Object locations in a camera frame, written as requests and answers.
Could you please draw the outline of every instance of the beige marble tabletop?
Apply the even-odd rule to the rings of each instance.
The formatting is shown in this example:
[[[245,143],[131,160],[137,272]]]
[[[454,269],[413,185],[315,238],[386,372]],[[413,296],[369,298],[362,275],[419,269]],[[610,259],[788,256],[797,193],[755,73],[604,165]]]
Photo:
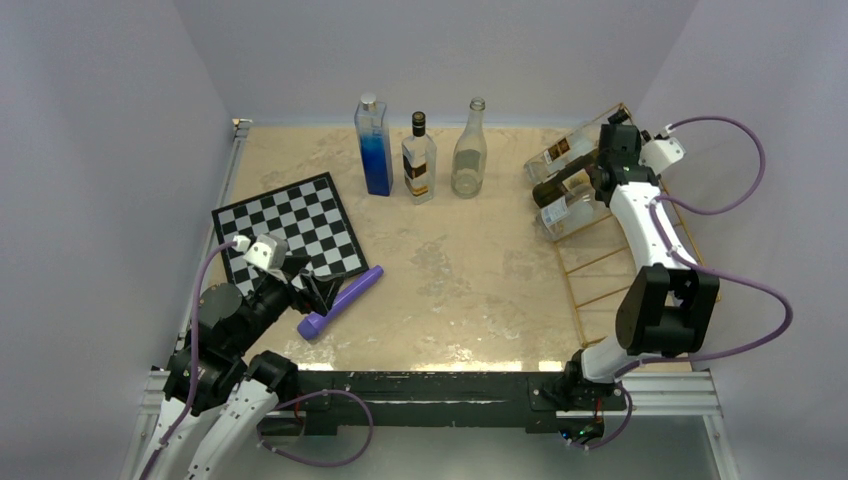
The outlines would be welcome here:
[[[231,201],[329,171],[369,264],[385,274],[318,339],[303,340],[303,315],[287,311],[246,359],[273,350],[302,369],[560,370],[580,344],[555,248],[570,268],[626,244],[613,218],[558,247],[537,230],[522,165],[566,130],[486,129],[483,188],[463,200],[450,189],[462,129],[428,129],[438,146],[437,185],[422,205],[412,204],[402,177],[399,147],[409,130],[391,131],[394,188],[378,197],[366,193],[352,127],[251,128]],[[629,251],[598,262],[573,277],[575,300],[627,285],[634,274]],[[224,281],[220,263],[210,279]],[[588,337],[613,332],[622,296],[581,310]]]

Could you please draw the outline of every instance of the white wall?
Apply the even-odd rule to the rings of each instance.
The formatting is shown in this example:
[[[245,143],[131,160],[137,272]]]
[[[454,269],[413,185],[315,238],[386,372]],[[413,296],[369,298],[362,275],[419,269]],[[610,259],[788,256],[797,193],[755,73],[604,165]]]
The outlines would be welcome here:
[[[569,124],[638,104],[696,0],[176,0],[230,111],[351,124],[373,91],[395,125]]]
[[[848,4],[699,2],[638,110],[652,129],[699,114],[748,123],[769,155],[761,189],[737,211],[692,217],[707,262],[786,292],[796,322],[765,348],[710,367],[742,478],[845,478],[848,469]],[[690,157],[670,187],[696,204],[738,197],[756,168],[732,127],[681,127]],[[782,309],[722,284],[703,351],[773,329]]]
[[[113,479],[232,123],[170,0],[3,2],[0,471]]]

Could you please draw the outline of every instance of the black and white checkered board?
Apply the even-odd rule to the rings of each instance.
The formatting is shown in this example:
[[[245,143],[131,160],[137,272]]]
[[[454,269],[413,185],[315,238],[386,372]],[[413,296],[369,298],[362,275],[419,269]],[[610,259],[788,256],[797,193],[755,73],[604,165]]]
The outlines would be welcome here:
[[[368,270],[329,172],[219,208],[212,219],[220,243],[236,234],[271,233],[288,242],[290,254],[310,255],[306,268],[318,275],[349,277]],[[223,259],[227,279],[242,293],[256,288],[259,274],[242,254],[228,249]],[[300,287],[300,277],[292,283]]]

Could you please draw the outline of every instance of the clear glass bottle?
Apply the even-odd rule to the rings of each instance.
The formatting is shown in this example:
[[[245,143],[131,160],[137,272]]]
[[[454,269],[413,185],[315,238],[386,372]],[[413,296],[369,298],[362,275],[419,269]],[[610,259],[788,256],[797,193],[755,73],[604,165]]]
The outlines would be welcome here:
[[[595,200],[595,189],[580,184],[539,210],[536,223],[549,240],[559,240],[606,215],[603,202]]]
[[[436,194],[436,143],[427,135],[426,120],[424,112],[413,113],[412,135],[401,142],[403,176],[416,205]]]
[[[586,136],[583,127],[577,128],[524,163],[524,172],[533,185],[562,170],[577,158],[595,150],[595,142]]]
[[[451,166],[451,189],[460,198],[472,198],[480,193],[486,171],[486,138],[483,137],[483,110],[486,109],[486,102],[480,97],[474,97],[470,108],[465,131],[453,150]]]
[[[542,208],[581,183],[591,184],[589,176],[596,161],[597,155],[593,152],[570,162],[565,168],[533,187],[533,201]]]
[[[359,152],[365,170],[365,186],[371,195],[388,197],[392,193],[392,150],[386,104],[373,93],[365,93],[356,107],[354,123]]]

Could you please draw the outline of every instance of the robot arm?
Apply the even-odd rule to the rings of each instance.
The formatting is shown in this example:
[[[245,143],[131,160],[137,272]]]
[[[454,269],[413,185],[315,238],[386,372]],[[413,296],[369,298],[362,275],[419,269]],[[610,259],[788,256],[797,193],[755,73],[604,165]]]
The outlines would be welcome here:
[[[220,441],[222,432],[234,432],[237,434],[232,438],[228,436],[227,439],[229,442],[238,440],[242,438],[247,417],[258,415],[256,412],[260,410],[267,413],[278,400],[294,398],[296,388],[276,390],[278,385],[273,383],[273,378],[263,383],[263,379],[268,375],[262,372],[268,368],[277,365],[280,371],[287,371],[284,366],[278,365],[278,359],[260,356],[258,358],[263,367],[257,367],[259,370],[254,371],[251,363],[251,371],[248,371],[242,356],[286,309],[295,308],[302,313],[315,311],[326,314],[343,282],[341,276],[319,278],[314,273],[305,271],[304,267],[310,258],[286,255],[286,242],[271,235],[260,235],[252,244],[250,239],[242,236],[236,237],[235,241],[236,250],[244,252],[245,260],[261,272],[261,281],[256,290],[247,296],[229,283],[212,286],[203,292],[197,318],[200,345],[198,385],[191,414],[183,420],[166,446],[159,445],[158,439],[162,438],[162,434],[173,424],[188,399],[193,368],[191,348],[186,345],[168,361],[168,370],[171,373],[165,382],[165,400],[153,440],[143,457],[145,465],[155,457],[150,464],[153,467],[145,467],[145,470],[149,471],[140,472],[139,478],[181,478],[188,471],[189,462],[198,448],[201,449],[201,457],[195,463],[209,466],[209,459],[212,458],[210,451],[220,453],[226,450],[210,444],[208,440],[201,443],[204,436],[208,438],[211,435]],[[292,283],[298,275],[301,287]],[[239,402],[238,405],[225,408],[236,385],[245,379],[245,374],[245,383],[239,389],[242,398],[249,399],[252,396],[254,399],[263,400],[254,400],[259,403],[248,402],[247,405]],[[266,394],[260,395],[254,390],[263,390]]]
[[[255,434],[265,415],[297,391],[297,365],[270,351],[254,357],[232,401],[197,447],[186,480],[220,478],[222,466]]]
[[[621,369],[636,360],[676,357],[701,348],[718,278],[693,271],[669,255],[649,208],[662,193],[657,174],[684,154],[675,138],[652,139],[633,125],[601,127],[592,185],[596,198],[621,224],[639,272],[616,313],[615,336],[578,351],[562,377],[543,390],[564,409],[591,410],[591,402],[611,395]],[[665,211],[657,209],[657,214],[672,249],[694,263]]]

